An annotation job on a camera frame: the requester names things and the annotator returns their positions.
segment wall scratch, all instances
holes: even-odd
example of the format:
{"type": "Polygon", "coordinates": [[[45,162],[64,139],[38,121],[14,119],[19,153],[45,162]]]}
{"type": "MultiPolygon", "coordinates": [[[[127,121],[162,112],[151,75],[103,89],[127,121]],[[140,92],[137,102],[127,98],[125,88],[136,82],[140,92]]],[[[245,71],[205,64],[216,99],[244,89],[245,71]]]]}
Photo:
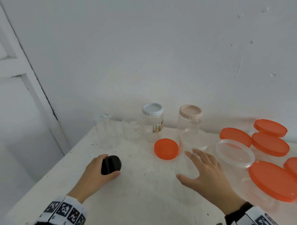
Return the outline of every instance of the wall scratch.
{"type": "Polygon", "coordinates": [[[237,73],[236,73],[235,78],[237,77],[237,75],[238,75],[239,72],[240,72],[241,63],[242,63],[242,54],[241,54],[240,63],[239,63],[239,67],[238,67],[238,70],[237,70],[237,73]]]}

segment red lid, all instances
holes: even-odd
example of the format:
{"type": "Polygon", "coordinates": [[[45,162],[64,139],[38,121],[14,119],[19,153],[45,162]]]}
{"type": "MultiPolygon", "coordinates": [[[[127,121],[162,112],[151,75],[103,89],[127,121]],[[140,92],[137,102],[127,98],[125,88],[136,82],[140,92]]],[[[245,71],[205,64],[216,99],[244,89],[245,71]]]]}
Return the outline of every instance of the red lid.
{"type": "Polygon", "coordinates": [[[283,168],[258,161],[249,168],[249,176],[254,184],[269,196],[283,202],[297,200],[297,180],[283,168]]]}
{"type": "Polygon", "coordinates": [[[288,154],[290,146],[280,138],[257,132],[252,135],[253,146],[271,156],[282,157],[288,154]]]}
{"type": "Polygon", "coordinates": [[[155,143],[154,151],[159,158],[170,160],[177,157],[178,145],[171,139],[163,138],[155,143]]]}
{"type": "Polygon", "coordinates": [[[297,179],[297,157],[288,158],[284,163],[284,169],[297,179]]]}
{"type": "Polygon", "coordinates": [[[231,127],[226,127],[221,130],[220,139],[237,141],[244,144],[248,148],[250,148],[252,145],[252,139],[246,132],[231,127]]]}
{"type": "Polygon", "coordinates": [[[254,123],[254,128],[259,132],[265,132],[275,137],[284,137],[288,130],[281,124],[265,119],[258,119],[254,123]]]}

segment door frame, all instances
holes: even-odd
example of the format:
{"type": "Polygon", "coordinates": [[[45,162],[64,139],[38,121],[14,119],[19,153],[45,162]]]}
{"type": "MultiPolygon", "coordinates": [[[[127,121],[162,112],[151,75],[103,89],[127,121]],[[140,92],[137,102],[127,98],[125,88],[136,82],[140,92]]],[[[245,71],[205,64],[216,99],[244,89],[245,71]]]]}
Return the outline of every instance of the door frame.
{"type": "Polygon", "coordinates": [[[61,151],[66,155],[71,150],[71,145],[51,107],[38,79],[35,75],[19,40],[0,3],[0,42],[4,47],[7,57],[0,59],[0,79],[21,76],[26,88],[30,92],[37,108],[46,121],[51,133],[57,141],[61,151]]]}

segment door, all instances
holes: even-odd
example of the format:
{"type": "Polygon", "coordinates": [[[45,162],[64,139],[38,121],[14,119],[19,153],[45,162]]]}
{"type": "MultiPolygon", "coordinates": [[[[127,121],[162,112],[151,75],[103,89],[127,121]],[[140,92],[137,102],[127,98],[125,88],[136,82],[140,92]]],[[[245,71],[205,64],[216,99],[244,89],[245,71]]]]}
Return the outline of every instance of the door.
{"type": "Polygon", "coordinates": [[[69,149],[0,7],[0,221],[69,149]]]}

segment white table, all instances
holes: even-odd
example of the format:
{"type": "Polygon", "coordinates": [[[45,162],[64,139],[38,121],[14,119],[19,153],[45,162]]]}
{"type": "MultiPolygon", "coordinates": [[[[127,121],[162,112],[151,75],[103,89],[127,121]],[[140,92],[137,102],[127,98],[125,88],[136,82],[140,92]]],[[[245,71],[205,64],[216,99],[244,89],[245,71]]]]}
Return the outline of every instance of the white table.
{"type": "MultiPolygon", "coordinates": [[[[121,123],[117,122],[122,134],[121,123]]],[[[176,129],[164,127],[163,138],[173,138],[176,129]]],[[[209,152],[219,141],[217,134],[208,134],[209,152]]],[[[85,201],[88,224],[224,224],[224,215],[196,192],[176,179],[176,159],[164,161],[155,156],[153,144],[131,142],[122,138],[114,149],[97,145],[95,129],[90,132],[45,175],[8,213],[15,224],[31,224],[59,195],[66,195],[76,184],[88,163],[98,155],[117,155],[122,161],[121,175],[85,201]]],[[[289,143],[290,157],[296,156],[297,144],[289,143]]],[[[257,201],[257,195],[245,199],[257,201]]],[[[295,224],[297,203],[288,204],[266,196],[264,208],[279,224],[295,224]]]]}

